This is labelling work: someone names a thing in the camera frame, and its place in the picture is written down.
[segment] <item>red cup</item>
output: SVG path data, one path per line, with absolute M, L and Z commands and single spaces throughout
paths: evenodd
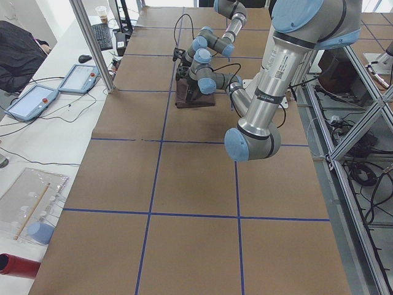
M 20 278 L 36 278 L 40 262 L 10 254 L 0 254 L 0 274 Z

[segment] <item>blue cup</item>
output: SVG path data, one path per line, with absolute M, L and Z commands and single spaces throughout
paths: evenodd
M 34 222 L 27 228 L 27 233 L 35 239 L 35 241 L 48 245 L 55 228 L 49 224 L 42 222 Z

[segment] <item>black keyboard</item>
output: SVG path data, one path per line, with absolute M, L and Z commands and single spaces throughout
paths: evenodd
M 106 23 L 99 23 L 91 26 L 99 48 L 102 50 L 112 49 L 111 31 Z

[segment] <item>wooden stick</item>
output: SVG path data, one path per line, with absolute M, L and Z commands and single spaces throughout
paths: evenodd
M 27 225 L 27 222 L 29 222 L 31 215 L 33 215 L 34 211 L 35 211 L 35 210 L 37 209 L 37 207 L 38 207 L 39 202 L 41 202 L 42 198 L 43 198 L 44 195 L 46 194 L 46 192 L 47 192 L 49 186 L 50 186 L 50 183 L 47 183 L 47 185 L 46 185 L 44 191 L 41 193 L 41 195 L 39 195 L 38 200 L 37 200 L 35 206 L 32 207 L 32 209 L 31 209 L 29 215 L 26 217 L 25 222 L 23 223 L 23 225 L 21 226 L 21 228 L 19 229 L 19 231 L 17 232 L 17 234 L 14 236 L 14 240 L 18 240 L 20 234 L 23 232 L 23 229 L 25 229 L 25 227 L 26 227 L 26 225 Z

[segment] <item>light blue tablet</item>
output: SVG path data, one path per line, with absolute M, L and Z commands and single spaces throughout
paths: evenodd
M 10 105 L 5 113 L 23 121 L 38 117 L 58 96 L 59 91 L 36 84 Z
M 60 92 L 85 94 L 93 88 L 98 75 L 96 66 L 74 65 L 61 82 L 58 90 Z

